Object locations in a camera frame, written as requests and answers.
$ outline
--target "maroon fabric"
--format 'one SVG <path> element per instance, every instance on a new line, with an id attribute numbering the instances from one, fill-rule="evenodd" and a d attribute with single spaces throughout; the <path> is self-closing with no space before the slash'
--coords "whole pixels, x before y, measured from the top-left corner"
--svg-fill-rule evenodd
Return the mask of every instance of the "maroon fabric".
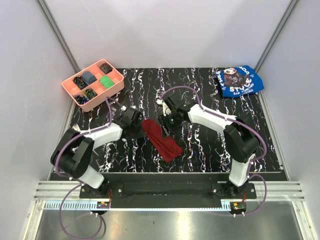
<path id="1" fill-rule="evenodd" d="M 166 163 L 171 162 L 177 156 L 182 154 L 183 151 L 181 147 L 177 145 L 175 140 L 169 136 L 165 138 L 162 137 L 161 126 L 153 119 L 144 120 L 142 122 L 142 128 Z"/>

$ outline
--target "marble pattern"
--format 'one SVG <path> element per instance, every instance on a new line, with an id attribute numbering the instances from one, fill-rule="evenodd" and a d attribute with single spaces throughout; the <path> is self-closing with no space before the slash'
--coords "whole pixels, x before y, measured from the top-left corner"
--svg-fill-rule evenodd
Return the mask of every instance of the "marble pattern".
<path id="1" fill-rule="evenodd" d="M 252 127 L 265 139 L 268 152 L 265 158 L 255 162 L 251 171 L 278 172 L 280 166 L 257 94 L 240 98 L 223 98 L 216 80 L 218 68 L 126 68 L 125 88 L 113 96 L 125 106 L 136 106 L 145 119 L 155 119 L 162 114 L 156 104 L 165 90 L 185 85 L 194 88 L 202 103 L 225 114 L 250 115 Z M 184 100 L 195 100 L 193 92 L 176 90 Z M 115 114 L 119 106 L 111 103 Z M 93 129 L 109 121 L 106 103 L 91 112 L 75 107 L 70 126 L 78 124 L 81 130 Z M 226 152 L 225 139 L 215 131 L 194 123 L 185 123 L 174 136 L 183 153 L 165 163 L 147 137 L 121 139 L 109 142 L 92 154 L 91 165 L 102 173 L 107 172 L 229 172 L 230 155 Z M 262 148 L 257 151 L 260 156 Z"/>

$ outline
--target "pink organizer box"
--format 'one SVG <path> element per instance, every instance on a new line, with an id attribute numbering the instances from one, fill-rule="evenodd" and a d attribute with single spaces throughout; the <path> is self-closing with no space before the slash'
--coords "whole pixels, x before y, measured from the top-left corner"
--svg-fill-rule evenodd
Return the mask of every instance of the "pink organizer box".
<path id="1" fill-rule="evenodd" d="M 100 66 L 102 64 L 108 64 L 111 68 L 112 71 L 109 72 L 108 74 L 105 74 L 101 69 Z M 80 90 L 77 85 L 73 82 L 74 78 L 76 76 L 81 76 L 83 72 L 88 71 L 92 73 L 96 77 L 96 81 L 94 83 L 91 83 L 89 86 L 86 88 Z M 114 82 L 114 85 L 106 89 L 101 83 L 100 83 L 100 78 L 102 76 L 108 76 L 111 78 L 111 80 Z M 62 82 L 62 87 L 67 91 L 67 93 L 72 97 L 72 99 L 75 101 L 75 103 L 83 109 L 85 112 L 89 112 L 92 109 L 94 109 L 96 106 L 99 104 L 103 103 L 107 97 L 112 97 L 116 93 L 120 92 L 122 89 L 125 88 L 125 83 L 124 83 L 124 76 L 118 72 L 109 62 L 107 62 L 104 59 L 101 59 L 91 66 L 88 66 L 84 70 L 78 72 L 77 74 L 73 75 L 72 77 L 69 77 L 68 79 L 64 80 Z M 84 96 L 85 91 L 87 89 L 93 89 L 97 96 L 88 101 L 87 103 L 80 105 L 76 99 L 76 95 Z"/>

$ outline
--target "gray floor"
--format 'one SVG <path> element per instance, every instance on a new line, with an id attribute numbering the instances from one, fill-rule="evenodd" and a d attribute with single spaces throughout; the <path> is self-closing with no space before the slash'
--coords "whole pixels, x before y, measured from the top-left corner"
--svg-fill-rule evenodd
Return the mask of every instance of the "gray floor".
<path id="1" fill-rule="evenodd" d="M 248 203 L 248 211 L 258 206 Z M 64 211 L 65 225 L 83 211 Z M 289 202 L 267 202 L 252 216 L 215 216 L 208 212 L 110 211 L 103 215 L 106 228 L 95 239 L 101 240 L 302 240 L 298 223 Z M 90 237 L 99 220 L 85 216 L 67 230 L 79 237 Z M 45 210 L 37 240 L 68 240 L 60 228 L 58 211 Z"/>

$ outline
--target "folded clothing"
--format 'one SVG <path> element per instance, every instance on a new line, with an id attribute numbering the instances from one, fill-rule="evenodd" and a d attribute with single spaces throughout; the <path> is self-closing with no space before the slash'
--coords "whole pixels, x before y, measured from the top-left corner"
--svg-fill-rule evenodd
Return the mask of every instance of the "folded clothing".
<path id="1" fill-rule="evenodd" d="M 100 69 L 101 69 L 102 72 L 104 72 L 104 74 L 108 74 L 108 73 L 112 72 L 112 67 L 109 66 L 109 64 L 106 64 L 106 63 L 102 64 L 100 66 Z"/>
<path id="2" fill-rule="evenodd" d="M 87 89 L 84 91 L 84 95 L 89 99 L 93 99 L 94 97 L 98 96 L 98 94 L 93 89 Z"/>
<path id="3" fill-rule="evenodd" d="M 97 78 L 89 71 L 84 71 L 81 76 L 88 85 L 97 81 Z"/>
<path id="4" fill-rule="evenodd" d="M 263 90 L 264 83 L 251 67 L 239 66 L 217 71 L 216 76 L 224 97 L 238 98 Z"/>
<path id="5" fill-rule="evenodd" d="M 182 154 L 183 150 L 177 145 L 175 140 L 170 136 L 162 137 L 161 126 L 153 119 L 144 120 L 142 122 L 142 129 L 166 163 L 171 162 Z"/>
<path id="6" fill-rule="evenodd" d="M 76 76 L 73 79 L 73 82 L 79 89 L 84 89 L 85 87 L 88 86 L 88 84 L 85 82 L 85 80 L 82 76 Z"/>
<path id="7" fill-rule="evenodd" d="M 77 101 L 78 104 L 83 105 L 87 102 L 89 102 L 89 99 L 86 96 L 80 96 L 76 95 L 74 96 L 74 99 Z"/>
<path id="8" fill-rule="evenodd" d="M 108 76 L 102 76 L 102 77 L 100 78 L 100 83 L 101 83 L 106 89 L 108 89 L 108 88 L 112 87 L 113 85 L 115 85 L 115 83 L 114 83 L 114 82 L 111 80 L 111 78 L 108 77 Z"/>

